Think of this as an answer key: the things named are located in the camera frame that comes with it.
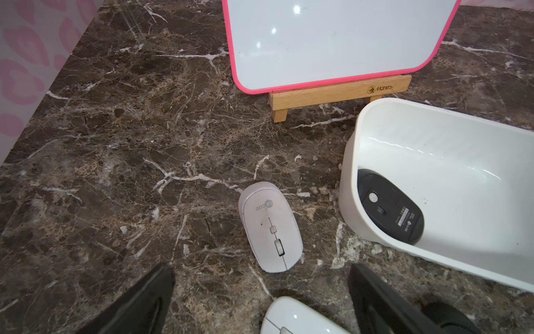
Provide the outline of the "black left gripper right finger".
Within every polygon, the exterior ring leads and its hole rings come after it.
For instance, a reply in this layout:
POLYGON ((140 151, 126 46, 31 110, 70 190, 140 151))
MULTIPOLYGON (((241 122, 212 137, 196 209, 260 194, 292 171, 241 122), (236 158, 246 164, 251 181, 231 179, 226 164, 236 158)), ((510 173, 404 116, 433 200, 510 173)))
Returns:
POLYGON ((363 264, 351 266, 348 289, 360 333, 442 332, 363 264))

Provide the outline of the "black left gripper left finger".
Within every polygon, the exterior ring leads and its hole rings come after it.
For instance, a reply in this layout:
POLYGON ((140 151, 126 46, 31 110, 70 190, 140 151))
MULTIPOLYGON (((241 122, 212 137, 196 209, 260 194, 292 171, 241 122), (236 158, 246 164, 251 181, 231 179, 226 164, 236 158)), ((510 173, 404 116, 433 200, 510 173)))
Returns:
POLYGON ((175 272, 160 263, 78 333, 161 333, 175 287, 175 272))

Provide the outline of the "black computer mouse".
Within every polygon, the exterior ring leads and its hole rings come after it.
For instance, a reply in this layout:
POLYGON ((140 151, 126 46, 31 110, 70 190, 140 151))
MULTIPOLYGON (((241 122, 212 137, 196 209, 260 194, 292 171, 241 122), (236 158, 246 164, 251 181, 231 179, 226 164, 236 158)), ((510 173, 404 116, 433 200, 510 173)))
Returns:
POLYGON ((430 303, 424 306, 421 312, 445 333, 482 334, 473 321, 449 304, 430 303))

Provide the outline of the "white computer mouse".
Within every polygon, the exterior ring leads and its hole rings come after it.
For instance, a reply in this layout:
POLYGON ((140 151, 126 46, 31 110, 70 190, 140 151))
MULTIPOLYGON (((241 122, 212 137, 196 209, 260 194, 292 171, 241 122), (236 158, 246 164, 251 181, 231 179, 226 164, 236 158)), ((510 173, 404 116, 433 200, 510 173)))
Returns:
POLYGON ((304 303, 282 296, 271 303, 262 322, 260 333, 347 334, 348 331, 304 303))
POLYGON ((303 241, 289 202, 270 182, 256 182, 239 198, 239 216, 249 245, 267 273, 289 271, 300 261, 303 241))

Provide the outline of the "white plastic storage box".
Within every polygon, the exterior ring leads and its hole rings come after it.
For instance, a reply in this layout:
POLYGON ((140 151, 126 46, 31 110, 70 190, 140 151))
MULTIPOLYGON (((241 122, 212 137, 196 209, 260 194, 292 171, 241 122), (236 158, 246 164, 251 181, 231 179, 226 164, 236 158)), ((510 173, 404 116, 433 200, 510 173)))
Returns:
POLYGON ((361 238, 533 291, 533 133, 396 98, 368 104, 346 144, 339 209, 361 238), (424 214, 415 245, 369 218, 360 169, 394 183, 424 214))

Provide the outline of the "wooden easel stand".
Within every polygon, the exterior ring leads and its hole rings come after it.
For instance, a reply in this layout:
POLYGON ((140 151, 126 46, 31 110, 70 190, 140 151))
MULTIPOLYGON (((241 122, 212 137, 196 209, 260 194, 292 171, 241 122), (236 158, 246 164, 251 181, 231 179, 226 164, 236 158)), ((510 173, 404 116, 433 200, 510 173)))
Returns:
POLYGON ((368 104, 386 95, 406 92, 411 81, 411 75, 395 75, 269 93, 268 101, 272 110, 271 118, 275 123, 285 122, 289 110, 320 104, 357 99, 365 99, 368 104))

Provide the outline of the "pink framed whiteboard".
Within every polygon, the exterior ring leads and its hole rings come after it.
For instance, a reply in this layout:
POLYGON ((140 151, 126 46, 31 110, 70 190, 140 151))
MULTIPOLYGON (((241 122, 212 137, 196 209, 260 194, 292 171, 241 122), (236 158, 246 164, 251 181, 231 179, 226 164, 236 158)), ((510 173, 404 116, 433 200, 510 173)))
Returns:
POLYGON ((404 75, 435 56, 459 1, 224 1, 234 83, 256 95, 404 75))

